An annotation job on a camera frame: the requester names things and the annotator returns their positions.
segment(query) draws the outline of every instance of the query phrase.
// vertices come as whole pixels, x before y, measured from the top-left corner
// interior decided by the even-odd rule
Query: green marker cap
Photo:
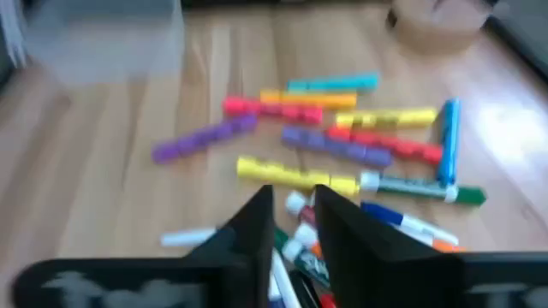
[[[487,200],[483,189],[479,187],[459,187],[455,203],[480,206]]]
[[[288,235],[284,231],[282,231],[282,229],[276,227],[276,230],[274,230],[274,246],[276,247],[276,249],[278,249],[279,252],[282,251],[285,243],[287,243],[288,240]]]

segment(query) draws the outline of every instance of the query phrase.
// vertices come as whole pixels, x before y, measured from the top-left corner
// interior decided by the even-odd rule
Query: wooden floor
[[[223,223],[264,184],[238,179],[247,154],[357,175],[360,166],[282,146],[282,123],[156,166],[155,143],[223,119],[227,94],[257,96],[292,78],[379,71],[361,108],[441,106],[462,99],[458,180],[482,186],[479,209],[362,194],[453,231],[473,251],[548,248],[548,93],[489,33],[464,53],[415,56],[372,5],[187,14],[185,66],[164,78],[65,89],[39,68],[14,79],[0,103],[0,282],[45,258],[180,256],[160,234]],[[429,130],[400,131],[417,140]],[[398,161],[387,172],[431,177]],[[288,232],[287,187],[276,220]]]

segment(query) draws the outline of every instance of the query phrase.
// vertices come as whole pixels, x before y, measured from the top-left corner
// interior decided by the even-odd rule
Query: blue marker cap
[[[456,182],[456,158],[458,152],[461,102],[457,98],[448,100],[444,106],[442,146],[444,153],[439,163],[437,178],[442,186]]]
[[[386,223],[392,223],[395,225],[401,225],[403,220],[403,215],[391,210],[387,209],[379,204],[369,203],[369,202],[362,202],[360,204],[361,210],[365,211],[367,214],[379,219],[382,222]]]
[[[378,74],[325,77],[310,80],[290,80],[288,83],[288,91],[371,91],[377,89],[378,80]]]

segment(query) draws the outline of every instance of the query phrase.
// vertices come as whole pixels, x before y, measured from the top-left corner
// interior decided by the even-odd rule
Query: green marker
[[[299,241],[290,239],[280,228],[276,227],[275,232],[274,246],[283,254],[283,257],[301,272],[309,275],[322,286],[329,288],[329,273],[327,273],[325,262],[319,260]]]
[[[458,187],[457,185],[442,187],[437,182],[401,179],[374,171],[361,173],[360,186],[372,192],[406,193],[441,199],[447,203],[482,205],[487,200],[485,193],[479,187]]]

